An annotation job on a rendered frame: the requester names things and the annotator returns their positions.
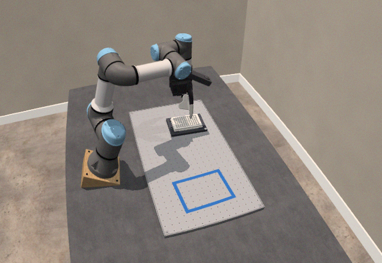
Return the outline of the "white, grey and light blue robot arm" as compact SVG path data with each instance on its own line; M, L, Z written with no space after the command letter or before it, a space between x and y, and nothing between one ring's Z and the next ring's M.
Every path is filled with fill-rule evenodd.
M98 138L96 149L89 155L88 169L99 178L112 178L118 171L118 154L125 141L126 129L114 120L112 102L115 85L133 86L139 82L161 77L189 78L206 86L209 77L192 66L192 36L176 35L175 40L152 45L150 54L154 63L126 66L112 48L105 48L97 55L98 82L95 98L87 107L87 116ZM161 60L161 61L159 61Z

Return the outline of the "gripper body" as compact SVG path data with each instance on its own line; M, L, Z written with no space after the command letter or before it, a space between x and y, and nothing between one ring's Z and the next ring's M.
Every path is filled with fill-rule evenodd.
M170 87L172 96L181 96L188 92L189 87L192 86L192 80L189 78L177 79L175 76L170 76Z

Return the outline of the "blue tape outline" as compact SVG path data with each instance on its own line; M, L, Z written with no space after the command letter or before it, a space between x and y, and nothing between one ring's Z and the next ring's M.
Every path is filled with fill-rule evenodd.
M212 202L212 203L209 203L209 204L206 204L206 205L203 205L203 206L199 206L199 207L197 207L197 208L193 208L193 209L189 209L189 210L188 210L188 208L187 208L187 206L186 206L186 204L185 204L185 202L184 202L184 200L183 200L183 198L182 198L182 196L181 196L181 193L180 193L180 191L179 191L179 189L178 189L178 187L177 187L177 184L178 184L178 183L181 183L181 182L188 181L188 180L192 180L192 179L195 179L195 178L203 177L203 176L206 176L206 175L209 175L209 174L213 174L213 173L216 173L216 172L218 172L219 176L220 176L221 179L223 180L225 186L227 187L228 191L230 192L230 194L231 194L232 196L227 197L227 198L224 198L224 199L221 199L221 200L218 200L218 201L215 201L215 202ZM174 186L174 188L175 188L175 191L176 191L176 193L177 193L177 195L178 195L178 197L179 197L179 199L180 199L180 201L181 201L181 204L183 205L184 210L185 210L185 212L186 212L187 214L190 213L190 212L193 212L193 211L197 211L197 210L200 210L200 209L203 209L203 208L207 208L207 207L212 206L212 205L216 205L216 204L221 203L221 202L225 202L225 201L227 201L227 200L230 200L230 199L233 199L233 198L236 197L235 194L233 193L232 189L231 189L230 186L228 185L227 181L225 180L224 176L222 175L222 173L220 172L219 169L216 169L216 170L214 170L214 171L210 171L210 172L207 172L207 173L204 173L204 174L196 175L196 176L194 176L194 177L186 178L186 179L183 179L183 180L174 181L174 182L172 182L172 184L173 184L173 186Z

